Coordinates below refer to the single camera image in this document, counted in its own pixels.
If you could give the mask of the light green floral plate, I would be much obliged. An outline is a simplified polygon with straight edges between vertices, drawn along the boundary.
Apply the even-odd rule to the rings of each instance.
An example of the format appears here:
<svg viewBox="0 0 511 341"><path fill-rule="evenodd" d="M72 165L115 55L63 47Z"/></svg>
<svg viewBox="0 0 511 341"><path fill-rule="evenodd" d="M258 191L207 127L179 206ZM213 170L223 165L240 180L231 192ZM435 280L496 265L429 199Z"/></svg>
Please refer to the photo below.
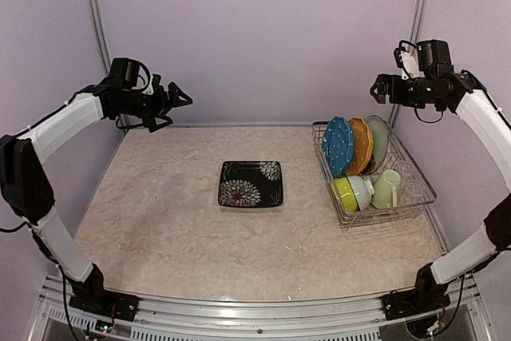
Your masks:
<svg viewBox="0 0 511 341"><path fill-rule="evenodd" d="M380 169L386 158L389 146L389 127L387 123L377 115L370 115L365 118L373 135L373 150L364 174L372 174Z"/></svg>

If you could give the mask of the orange polka dot plate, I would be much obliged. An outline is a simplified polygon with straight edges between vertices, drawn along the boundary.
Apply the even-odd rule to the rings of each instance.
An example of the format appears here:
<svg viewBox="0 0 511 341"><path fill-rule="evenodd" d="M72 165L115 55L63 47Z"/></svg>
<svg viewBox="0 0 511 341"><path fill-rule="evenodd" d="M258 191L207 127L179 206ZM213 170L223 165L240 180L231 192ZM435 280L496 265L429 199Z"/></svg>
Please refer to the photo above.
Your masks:
<svg viewBox="0 0 511 341"><path fill-rule="evenodd" d="M346 171L346 175L353 176L362 173L370 163L373 154L374 139L373 133L364 119L352 117L349 122L355 140L354 155Z"/></svg>

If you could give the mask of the blue polka dot plate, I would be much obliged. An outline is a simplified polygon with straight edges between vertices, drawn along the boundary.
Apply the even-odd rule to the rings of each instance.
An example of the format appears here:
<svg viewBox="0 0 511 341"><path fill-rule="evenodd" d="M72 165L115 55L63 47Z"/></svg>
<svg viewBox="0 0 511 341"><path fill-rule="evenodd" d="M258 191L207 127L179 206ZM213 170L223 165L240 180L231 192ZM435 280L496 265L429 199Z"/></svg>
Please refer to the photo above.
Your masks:
<svg viewBox="0 0 511 341"><path fill-rule="evenodd" d="M328 122L323 134L322 150L331 175L342 176L355 154L355 136L348 120L334 117Z"/></svg>

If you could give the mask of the black square floral plate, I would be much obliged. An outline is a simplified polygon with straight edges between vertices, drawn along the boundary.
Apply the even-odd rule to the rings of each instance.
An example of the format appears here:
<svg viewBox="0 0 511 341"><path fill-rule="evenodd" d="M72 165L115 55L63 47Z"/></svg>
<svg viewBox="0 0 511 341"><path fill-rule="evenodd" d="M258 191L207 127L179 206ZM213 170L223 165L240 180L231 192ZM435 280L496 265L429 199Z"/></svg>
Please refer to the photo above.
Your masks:
<svg viewBox="0 0 511 341"><path fill-rule="evenodd" d="M283 174L278 161L225 161L217 200L225 208L275 208L283 204Z"/></svg>

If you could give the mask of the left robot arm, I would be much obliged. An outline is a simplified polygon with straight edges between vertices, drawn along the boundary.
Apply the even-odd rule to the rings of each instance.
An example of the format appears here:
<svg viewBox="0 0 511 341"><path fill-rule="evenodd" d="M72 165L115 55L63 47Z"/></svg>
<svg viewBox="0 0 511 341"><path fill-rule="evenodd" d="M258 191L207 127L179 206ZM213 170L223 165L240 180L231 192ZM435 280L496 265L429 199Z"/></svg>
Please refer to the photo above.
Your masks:
<svg viewBox="0 0 511 341"><path fill-rule="evenodd" d="M105 289L99 267L57 214L44 166L64 144L105 119L136 117L151 133L171 125L169 112L193 100L176 83L162 86L160 80L140 61L116 57L101 82L77 91L34 125L1 139L2 198L26 222L41 252L60 268L72 287L71 304L81 310L112 315L121 306L117 294Z"/></svg>

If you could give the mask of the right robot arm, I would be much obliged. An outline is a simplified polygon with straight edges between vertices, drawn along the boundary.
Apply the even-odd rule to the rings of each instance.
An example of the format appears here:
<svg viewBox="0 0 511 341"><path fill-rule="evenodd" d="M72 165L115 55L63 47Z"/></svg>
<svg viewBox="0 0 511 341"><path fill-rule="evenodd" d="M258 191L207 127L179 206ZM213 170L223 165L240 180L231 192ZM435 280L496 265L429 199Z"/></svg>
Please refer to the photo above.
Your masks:
<svg viewBox="0 0 511 341"><path fill-rule="evenodd" d="M510 186L510 122L483 83L467 69L456 70L443 40L401 40L393 52L399 74L379 74L370 95L379 103L412 108L432 105L463 123L481 145L485 165L493 164ZM450 304L450 283L478 272L510 248L510 198L506 196L479 228L440 258L421 267L414 286L382 297L389 319L425 313Z"/></svg>

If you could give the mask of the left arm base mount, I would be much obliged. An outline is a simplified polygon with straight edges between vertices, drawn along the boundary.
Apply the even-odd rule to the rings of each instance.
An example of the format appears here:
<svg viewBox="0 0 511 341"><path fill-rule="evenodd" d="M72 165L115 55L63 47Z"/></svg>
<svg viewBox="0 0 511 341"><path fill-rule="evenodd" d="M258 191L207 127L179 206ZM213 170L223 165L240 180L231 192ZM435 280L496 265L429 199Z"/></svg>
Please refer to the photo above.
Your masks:
<svg viewBox="0 0 511 341"><path fill-rule="evenodd" d="M136 295L106 291L105 296L100 301L93 301L90 297L72 295L69 305L88 313L109 317L110 319L133 322L140 300Z"/></svg>

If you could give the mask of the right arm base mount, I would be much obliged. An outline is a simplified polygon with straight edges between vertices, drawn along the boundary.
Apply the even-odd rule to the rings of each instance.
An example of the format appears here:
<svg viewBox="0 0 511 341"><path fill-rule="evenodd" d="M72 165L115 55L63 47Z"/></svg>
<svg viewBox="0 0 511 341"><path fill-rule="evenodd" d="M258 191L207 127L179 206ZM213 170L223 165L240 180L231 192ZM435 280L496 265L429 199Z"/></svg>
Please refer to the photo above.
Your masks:
<svg viewBox="0 0 511 341"><path fill-rule="evenodd" d="M446 293L440 292L424 298L419 296L414 289L392 291L382 297L382 306L387 321L442 309L450 304L450 297Z"/></svg>

